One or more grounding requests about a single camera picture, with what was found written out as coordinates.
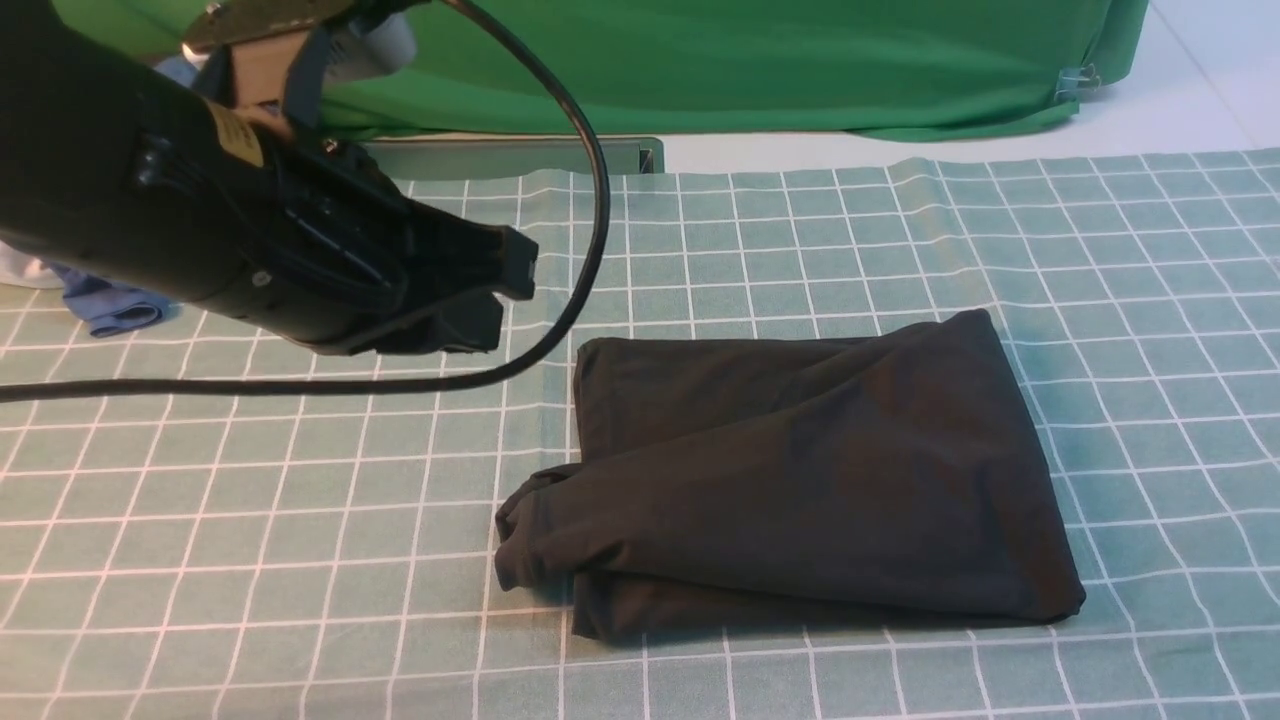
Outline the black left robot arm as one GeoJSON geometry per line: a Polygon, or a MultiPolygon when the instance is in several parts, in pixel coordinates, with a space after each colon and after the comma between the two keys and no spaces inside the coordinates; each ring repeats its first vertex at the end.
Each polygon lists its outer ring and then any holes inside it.
{"type": "Polygon", "coordinates": [[[3,240],[321,355],[486,352],[538,245],[404,196],[319,129],[332,85],[406,67],[406,1],[220,1],[188,85],[3,4],[3,240]]]}

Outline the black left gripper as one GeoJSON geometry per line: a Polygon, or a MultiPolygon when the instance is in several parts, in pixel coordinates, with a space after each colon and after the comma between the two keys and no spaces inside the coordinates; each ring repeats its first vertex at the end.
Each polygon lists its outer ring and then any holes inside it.
{"type": "Polygon", "coordinates": [[[516,228],[412,208],[361,150],[260,151],[137,135],[132,284],[321,355],[488,354],[504,318],[492,293],[535,295],[539,246],[516,228]]]}

